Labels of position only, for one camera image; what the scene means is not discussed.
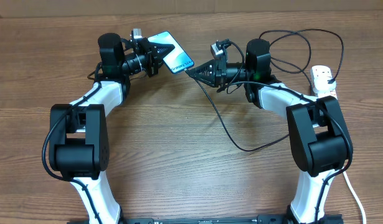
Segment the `Samsung Galaxy smartphone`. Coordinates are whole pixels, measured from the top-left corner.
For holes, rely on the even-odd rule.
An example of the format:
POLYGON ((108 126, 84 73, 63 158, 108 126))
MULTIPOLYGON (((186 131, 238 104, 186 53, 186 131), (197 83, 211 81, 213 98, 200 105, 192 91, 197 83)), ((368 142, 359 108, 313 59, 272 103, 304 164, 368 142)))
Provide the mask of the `Samsung Galaxy smartphone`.
POLYGON ((194 61, 179 45, 177 40, 171 35, 169 31, 164 31, 148 37, 148 40, 151 43, 173 44, 175 46, 175 49, 163 59, 171 73, 181 73, 194 66, 194 61))

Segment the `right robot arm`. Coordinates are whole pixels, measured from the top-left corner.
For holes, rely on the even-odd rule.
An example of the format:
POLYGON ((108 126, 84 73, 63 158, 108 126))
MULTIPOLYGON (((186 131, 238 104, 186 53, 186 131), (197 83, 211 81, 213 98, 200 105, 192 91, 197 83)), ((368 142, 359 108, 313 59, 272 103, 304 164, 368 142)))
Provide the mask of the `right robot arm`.
POLYGON ((341 215, 324 213, 331 183, 349 168, 353 154, 338 100, 333 96, 306 96, 276 79, 270 67, 268 41, 249 41, 240 63, 227 60, 227 48, 232 44, 229 39, 212 44, 214 58, 186 73, 200 85, 206 84, 218 91, 243 85, 249 102, 285 118, 291 154, 300 169, 296 194, 286 213, 259 215, 257 221, 343 223, 341 215))

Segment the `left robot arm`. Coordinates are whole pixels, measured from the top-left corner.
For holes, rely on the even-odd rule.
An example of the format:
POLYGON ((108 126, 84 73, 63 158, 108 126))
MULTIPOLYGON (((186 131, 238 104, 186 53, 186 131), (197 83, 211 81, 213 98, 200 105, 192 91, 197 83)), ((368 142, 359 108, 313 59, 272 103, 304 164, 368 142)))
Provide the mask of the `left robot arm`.
POLYGON ((103 34, 98 46, 101 60, 88 75, 92 89, 78 100, 50 109, 42 164, 51 177, 77 189, 88 212, 87 223, 125 223, 106 175, 110 158, 106 117, 125 101, 132 75, 156 75, 182 49, 169 32, 145 38, 137 29, 129 40, 116 33, 103 34))

